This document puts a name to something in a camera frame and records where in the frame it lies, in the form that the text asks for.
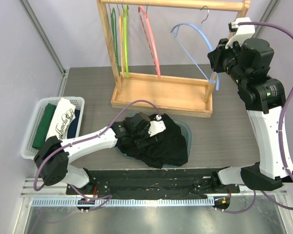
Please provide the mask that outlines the light blue hanger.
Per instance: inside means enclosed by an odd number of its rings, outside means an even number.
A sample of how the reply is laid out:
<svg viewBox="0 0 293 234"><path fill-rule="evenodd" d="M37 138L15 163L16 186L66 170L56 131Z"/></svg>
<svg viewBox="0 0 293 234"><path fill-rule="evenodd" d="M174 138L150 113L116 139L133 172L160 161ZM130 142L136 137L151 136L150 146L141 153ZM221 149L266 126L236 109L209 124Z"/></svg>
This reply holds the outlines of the light blue hanger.
<svg viewBox="0 0 293 234"><path fill-rule="evenodd" d="M216 91L220 89L220 74L216 72L212 72L210 76L206 74L205 71L201 68L200 64L198 63L197 59L198 57L207 57L207 53L211 52L213 50L212 44L209 41L208 37L205 35L205 33L202 31L202 26L204 22L209 17L209 7L207 5L203 5L200 8L200 11L206 10L207 15L206 17L201 21L200 25L197 26L193 23L189 22L181 22L172 27L170 30L170 33L172 33L173 38L175 41L180 45L180 47L183 49L187 57L191 60L191 62L195 65L195 67L198 69L198 71L202 74L203 78L209 82L209 84L214 84ZM188 50L186 46L182 44L182 42L179 40L179 32L182 27L188 27L191 28L196 32L195 38L195 45L198 45L198 49L191 49Z"/></svg>

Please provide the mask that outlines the pink hanger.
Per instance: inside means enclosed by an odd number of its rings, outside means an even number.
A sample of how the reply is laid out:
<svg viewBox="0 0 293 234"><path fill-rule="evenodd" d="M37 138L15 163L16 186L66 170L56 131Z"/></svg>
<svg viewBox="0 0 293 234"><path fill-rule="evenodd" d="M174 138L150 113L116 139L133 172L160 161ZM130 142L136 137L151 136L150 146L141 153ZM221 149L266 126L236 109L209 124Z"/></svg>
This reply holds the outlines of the pink hanger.
<svg viewBox="0 0 293 234"><path fill-rule="evenodd" d="M144 7L142 7L141 5L138 6L138 14L140 17L140 21L142 24L142 28L146 37L146 41L153 59L153 63L155 66L155 70L157 73L157 78L160 79L161 78L161 70L160 70L160 64L159 64L159 59L158 59L158 54L157 54L157 48L156 48L156 44L155 44L155 39L154 39L154 35L153 35L153 31L151 28L151 24L149 22L148 16L147 16L147 12L144 9Z"/></svg>

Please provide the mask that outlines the neon yellow hanger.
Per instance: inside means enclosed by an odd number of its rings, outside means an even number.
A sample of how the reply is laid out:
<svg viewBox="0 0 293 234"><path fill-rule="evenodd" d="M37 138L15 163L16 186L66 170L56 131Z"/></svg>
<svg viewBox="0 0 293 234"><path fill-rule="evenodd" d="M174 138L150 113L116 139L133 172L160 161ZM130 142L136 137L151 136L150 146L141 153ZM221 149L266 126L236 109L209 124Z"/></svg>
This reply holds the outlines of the neon yellow hanger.
<svg viewBox="0 0 293 234"><path fill-rule="evenodd" d="M124 39L124 59L125 59L125 75L129 78L129 67L128 67L128 13L129 6L126 5L123 13L123 39Z"/></svg>

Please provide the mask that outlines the green hanger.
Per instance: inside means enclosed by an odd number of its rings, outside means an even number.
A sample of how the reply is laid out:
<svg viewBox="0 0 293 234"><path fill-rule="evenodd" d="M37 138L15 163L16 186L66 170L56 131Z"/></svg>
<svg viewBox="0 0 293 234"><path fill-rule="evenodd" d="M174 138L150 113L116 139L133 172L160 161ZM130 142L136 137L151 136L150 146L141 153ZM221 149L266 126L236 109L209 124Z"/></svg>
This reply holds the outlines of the green hanger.
<svg viewBox="0 0 293 234"><path fill-rule="evenodd" d="M115 53L115 62L116 67L118 70L118 75L120 75L120 67L119 67L119 60L118 60L118 44L117 44L117 29L116 29L116 12L115 8L110 8L110 22L111 22L111 30L112 30L112 39L113 39L113 46L114 46L114 53Z"/></svg>

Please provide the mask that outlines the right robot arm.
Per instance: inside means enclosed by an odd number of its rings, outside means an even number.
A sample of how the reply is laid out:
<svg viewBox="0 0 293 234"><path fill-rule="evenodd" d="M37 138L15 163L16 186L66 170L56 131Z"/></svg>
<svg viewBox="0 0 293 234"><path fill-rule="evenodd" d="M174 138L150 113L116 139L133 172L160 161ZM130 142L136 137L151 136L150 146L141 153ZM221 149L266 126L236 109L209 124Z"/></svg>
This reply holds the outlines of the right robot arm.
<svg viewBox="0 0 293 234"><path fill-rule="evenodd" d="M268 75L274 50L263 39L246 39L228 46L220 39L208 53L211 68L226 73L236 83L244 102L259 149L260 160L250 166L226 167L211 182L215 192L229 184L242 184L251 190L273 191L293 181L293 163L288 150L281 155L278 125L286 102L283 84Z"/></svg>

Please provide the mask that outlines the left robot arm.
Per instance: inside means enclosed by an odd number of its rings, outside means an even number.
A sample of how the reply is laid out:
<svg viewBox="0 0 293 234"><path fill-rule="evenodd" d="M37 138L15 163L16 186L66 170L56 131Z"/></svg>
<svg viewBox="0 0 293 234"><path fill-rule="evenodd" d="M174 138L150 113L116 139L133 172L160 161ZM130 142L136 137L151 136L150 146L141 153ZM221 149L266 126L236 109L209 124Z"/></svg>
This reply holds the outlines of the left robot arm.
<svg viewBox="0 0 293 234"><path fill-rule="evenodd" d="M90 177L87 169L72 166L73 161L90 153L126 143L133 143L138 149L142 149L158 142L158 135L165 129L161 116L151 118L144 113L137 113L84 136L64 140L52 136L34 157L38 177L43 180L43 186L63 182L85 195L90 194L94 190L94 179Z"/></svg>

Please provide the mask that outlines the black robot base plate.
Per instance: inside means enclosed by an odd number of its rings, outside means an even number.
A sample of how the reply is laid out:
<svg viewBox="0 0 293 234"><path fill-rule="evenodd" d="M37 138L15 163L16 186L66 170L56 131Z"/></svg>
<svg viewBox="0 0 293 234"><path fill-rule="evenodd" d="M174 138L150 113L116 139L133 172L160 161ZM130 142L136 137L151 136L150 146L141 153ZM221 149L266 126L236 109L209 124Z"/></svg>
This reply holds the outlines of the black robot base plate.
<svg viewBox="0 0 293 234"><path fill-rule="evenodd" d="M84 195L112 195L113 199L201 199L209 194L237 194L237 184L221 185L218 169L94 170Z"/></svg>

